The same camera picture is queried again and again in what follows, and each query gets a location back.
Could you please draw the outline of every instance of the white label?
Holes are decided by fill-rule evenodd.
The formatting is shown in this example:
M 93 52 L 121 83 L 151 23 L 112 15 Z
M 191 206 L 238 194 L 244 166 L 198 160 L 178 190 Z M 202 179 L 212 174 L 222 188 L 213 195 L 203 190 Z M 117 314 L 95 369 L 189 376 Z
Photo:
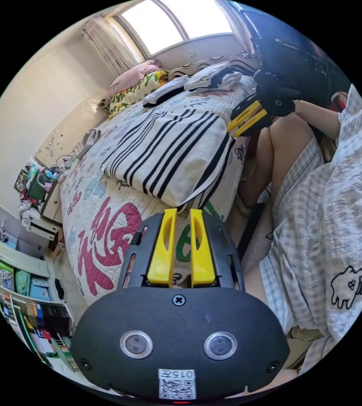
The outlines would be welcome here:
M 196 399 L 195 371 L 193 369 L 159 369 L 159 398 L 187 401 Z

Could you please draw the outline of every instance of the pink curtain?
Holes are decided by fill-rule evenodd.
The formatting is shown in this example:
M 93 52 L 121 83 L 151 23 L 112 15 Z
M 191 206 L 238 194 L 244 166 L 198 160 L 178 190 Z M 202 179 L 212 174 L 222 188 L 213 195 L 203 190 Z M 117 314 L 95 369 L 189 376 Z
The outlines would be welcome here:
M 138 64 L 120 35 L 104 17 L 98 16 L 89 20 L 83 34 L 105 60 L 115 77 Z

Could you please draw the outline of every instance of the person's arm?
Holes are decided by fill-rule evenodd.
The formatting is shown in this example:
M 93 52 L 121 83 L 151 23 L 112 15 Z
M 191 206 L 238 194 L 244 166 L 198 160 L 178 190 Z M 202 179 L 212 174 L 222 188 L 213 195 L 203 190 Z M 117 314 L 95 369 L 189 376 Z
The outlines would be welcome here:
M 303 100 L 295 100 L 295 114 L 311 126 L 322 131 L 332 140 L 340 133 L 339 113 Z

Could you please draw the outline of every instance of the white wall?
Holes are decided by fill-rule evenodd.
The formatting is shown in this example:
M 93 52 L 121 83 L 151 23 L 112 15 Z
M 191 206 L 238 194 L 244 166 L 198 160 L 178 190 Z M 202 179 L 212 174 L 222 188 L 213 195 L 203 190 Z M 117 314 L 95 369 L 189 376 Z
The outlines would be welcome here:
M 216 56 L 237 55 L 243 51 L 233 34 L 219 34 L 182 42 L 152 56 L 166 69 Z
M 18 218 L 15 180 L 45 137 L 111 76 L 83 43 L 85 20 L 39 50 L 0 98 L 0 207 Z

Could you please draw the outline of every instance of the screw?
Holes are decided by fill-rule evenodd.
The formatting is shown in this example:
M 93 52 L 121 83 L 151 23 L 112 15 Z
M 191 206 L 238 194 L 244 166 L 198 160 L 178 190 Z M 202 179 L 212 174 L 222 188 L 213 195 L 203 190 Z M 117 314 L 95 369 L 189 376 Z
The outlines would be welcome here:
M 85 358 L 81 358 L 80 364 L 82 365 L 82 368 L 86 371 L 89 371 L 92 368 L 90 362 Z
M 278 361 L 273 361 L 268 367 L 267 367 L 267 372 L 268 373 L 273 373 L 277 369 L 279 365 Z
M 185 302 L 186 302 L 186 299 L 185 299 L 185 297 L 182 296 L 182 295 L 175 295 L 175 296 L 172 298 L 172 303 L 173 303 L 175 306 L 183 306 L 183 305 L 185 304 Z

